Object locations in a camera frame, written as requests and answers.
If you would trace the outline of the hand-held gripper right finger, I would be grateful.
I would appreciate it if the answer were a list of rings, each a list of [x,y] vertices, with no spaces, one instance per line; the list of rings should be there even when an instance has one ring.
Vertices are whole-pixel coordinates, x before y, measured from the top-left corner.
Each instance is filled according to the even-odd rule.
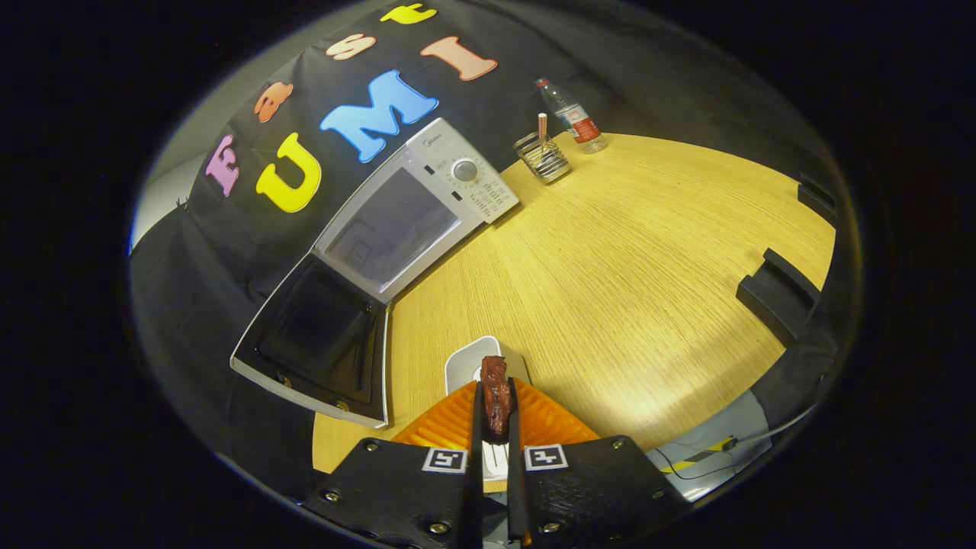
[[[530,445],[520,381],[509,378],[508,538],[522,548],[624,548],[691,512],[627,435]]]

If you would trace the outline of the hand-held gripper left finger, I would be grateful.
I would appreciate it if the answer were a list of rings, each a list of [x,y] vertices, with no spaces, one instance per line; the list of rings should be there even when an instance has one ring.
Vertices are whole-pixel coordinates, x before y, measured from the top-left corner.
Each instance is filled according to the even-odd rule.
[[[363,438],[304,498],[329,527],[397,548],[483,547],[483,390],[461,410],[467,449]]]

